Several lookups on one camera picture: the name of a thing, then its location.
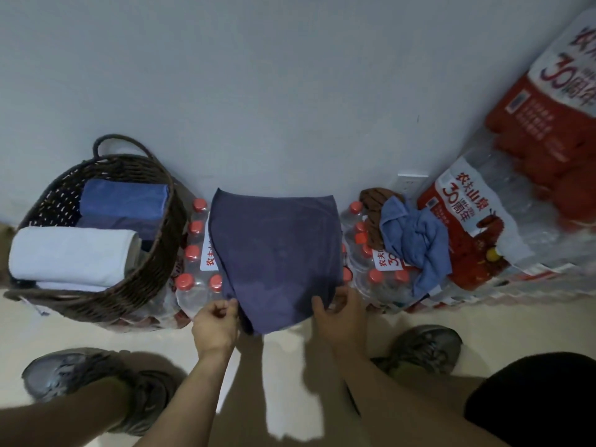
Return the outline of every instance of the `barcode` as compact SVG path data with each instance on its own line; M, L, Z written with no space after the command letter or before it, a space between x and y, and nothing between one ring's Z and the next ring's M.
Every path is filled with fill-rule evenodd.
M432 209L434 206L436 206L439 203L439 200L436 197L433 197L430 201L428 201L426 203L426 206L429 209Z
M517 109L530 98L530 93L522 89L521 92L514 97L514 99L505 107L505 111L509 114L513 114L517 111Z

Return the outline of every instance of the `human hand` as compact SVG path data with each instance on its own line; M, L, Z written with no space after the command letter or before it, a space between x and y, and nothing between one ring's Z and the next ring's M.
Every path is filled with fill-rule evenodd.
M199 310L192 335L199 357L214 350L231 354L238 338L238 300L211 301Z
M338 287L335 308L325 310L320 296L312 299L312 310L321 337L337 354L353 350L366 355L367 321L360 294L349 287Z

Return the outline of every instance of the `dark brown woven basket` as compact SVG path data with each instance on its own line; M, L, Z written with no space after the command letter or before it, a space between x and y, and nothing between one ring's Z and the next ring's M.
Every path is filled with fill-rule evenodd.
M100 144L109 139L128 141L146 157L131 154L100 156ZM174 268L187 212L176 194L172 177L140 142L121 134L107 134L93 144L93 158L74 166L58 177L29 210L19 229L26 226L75 226L80 218L79 201L89 179L116 182L160 183L168 185L168 201L159 233L146 261L123 281L106 291L45 290L35 282L12 279L6 298L21 298L82 322L111 322L145 305L164 285Z

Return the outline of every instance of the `tile floor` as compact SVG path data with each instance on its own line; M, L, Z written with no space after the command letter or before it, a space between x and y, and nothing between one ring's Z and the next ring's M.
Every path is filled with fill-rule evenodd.
M20 373L34 358L76 346L157 353L189 371L196 362L190 327L113 334L93 325L0 299L0 406L28 402ZM488 376L521 356L567 350L596 358L596 298L549 306L472 306L455 312L375 316L369 352L382 354L395 334L422 323L456 329L466 344L457 374ZM346 400L330 352L311 322L243 341L223 385L212 446L362 446L366 436ZM91 445L127 447L135 439L104 435Z

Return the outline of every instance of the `white wall socket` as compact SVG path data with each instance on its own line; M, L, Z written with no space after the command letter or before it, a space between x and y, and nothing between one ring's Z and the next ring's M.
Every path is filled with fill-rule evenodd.
M424 182L428 176L421 174L398 174L393 187L391 188L396 193L401 193L410 199L417 198L424 189Z

